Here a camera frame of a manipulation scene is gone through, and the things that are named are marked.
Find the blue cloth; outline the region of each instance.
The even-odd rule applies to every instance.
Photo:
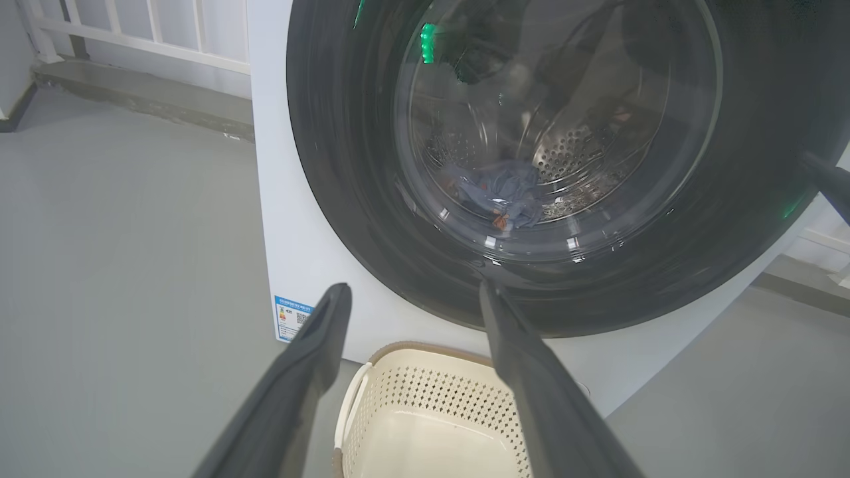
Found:
[[[499,229],[531,227],[543,215],[535,196],[538,171],[528,162],[505,161],[471,171],[448,164],[443,173],[456,181],[461,201],[496,214],[493,224]]]

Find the basket handle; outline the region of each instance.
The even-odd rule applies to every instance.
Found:
[[[333,447],[343,448],[343,439],[348,438],[349,429],[351,428],[351,419],[353,418],[352,410],[356,410],[360,404],[360,399],[363,397],[363,392],[366,390],[366,384],[369,379],[366,377],[366,372],[371,370],[371,362],[363,364],[354,377],[351,378],[351,383],[348,384],[348,390],[345,390],[343,404],[339,408],[339,418],[337,418],[337,429],[333,434]]]

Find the washing machine door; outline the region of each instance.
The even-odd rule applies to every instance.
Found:
[[[548,337],[708,293],[848,139],[841,0],[295,0],[292,128],[321,210],[413,304],[481,328],[501,283]]]

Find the white laundry basket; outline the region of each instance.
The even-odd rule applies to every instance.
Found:
[[[490,361],[427,344],[379,350],[354,375],[337,478],[530,478],[512,391]]]

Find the white railing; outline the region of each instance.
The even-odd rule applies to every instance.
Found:
[[[247,16],[244,14],[246,0],[235,1],[241,3],[241,11],[243,12],[241,21],[243,22],[242,27],[246,32],[244,38],[246,41],[245,58],[247,59]],[[65,0],[65,5],[68,9],[68,21],[56,20],[47,17],[44,14],[41,0],[22,0],[22,7],[25,11],[26,18],[30,23],[32,41],[35,43],[36,49],[38,49],[39,59],[47,63],[62,61],[61,57],[56,54],[56,48],[53,45],[53,40],[49,34],[47,34],[48,31],[57,31],[67,35],[76,35],[78,37],[91,38],[92,40],[98,40],[101,42],[114,43],[116,45],[136,48],[180,60],[192,61],[202,65],[215,66],[225,70],[237,71],[245,74],[251,73],[251,68],[247,61],[209,53],[207,50],[207,33],[204,26],[204,9],[202,0],[192,0],[193,13],[195,16],[195,39],[197,40],[197,49],[181,47],[162,41],[162,24],[160,22],[159,15],[160,0],[147,0],[148,20],[150,22],[152,39],[134,37],[123,33],[121,29],[121,21],[118,18],[116,0],[103,0],[103,2],[106,8],[106,13],[109,17],[109,30],[84,25],[80,21],[77,0]]]

